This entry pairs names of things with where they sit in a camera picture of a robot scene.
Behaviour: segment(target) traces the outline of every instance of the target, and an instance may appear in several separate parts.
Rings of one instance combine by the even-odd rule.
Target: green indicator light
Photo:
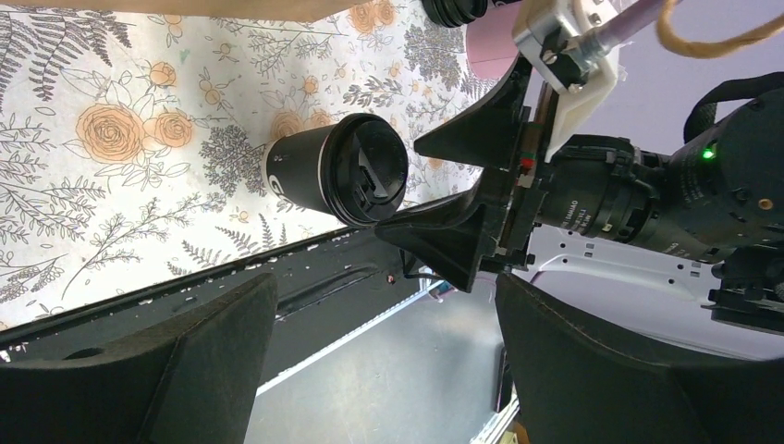
[[[716,143],[713,142],[703,150],[703,159],[710,160],[716,157]]]

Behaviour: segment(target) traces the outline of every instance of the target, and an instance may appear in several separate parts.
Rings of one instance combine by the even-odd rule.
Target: pink object
[[[487,9],[483,17],[468,24],[466,53],[476,77],[500,79],[511,67],[518,53],[512,41],[512,27],[520,4],[516,2]]]

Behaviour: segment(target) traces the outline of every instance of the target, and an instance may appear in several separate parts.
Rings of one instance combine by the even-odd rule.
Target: black cup
[[[372,114],[352,114],[337,125],[284,137],[262,158],[267,190],[355,228],[394,215],[408,175],[403,140]]]

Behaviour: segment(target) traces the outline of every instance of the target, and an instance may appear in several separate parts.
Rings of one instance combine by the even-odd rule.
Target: white mounting bracket
[[[566,141],[605,101],[619,78],[619,49],[613,48],[597,60],[582,85],[564,85],[542,59],[545,38],[560,31],[563,39],[586,33],[618,14],[608,1],[595,0],[524,0],[512,29],[512,39],[521,54],[559,94],[553,133],[547,147],[550,162]]]
[[[559,228],[531,233],[528,253],[536,256],[531,272],[570,271],[659,290],[683,301],[712,305],[708,293],[721,281],[711,265],[633,248],[610,240],[584,238]]]

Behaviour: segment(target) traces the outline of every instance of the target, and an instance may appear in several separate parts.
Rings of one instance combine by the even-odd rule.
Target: black plastic lid
[[[447,28],[467,25],[487,12],[487,0],[422,0],[424,12],[435,24]]]
[[[397,212],[409,158],[403,140],[385,120],[370,114],[344,118],[327,138],[324,156],[326,202],[341,222],[371,227]]]

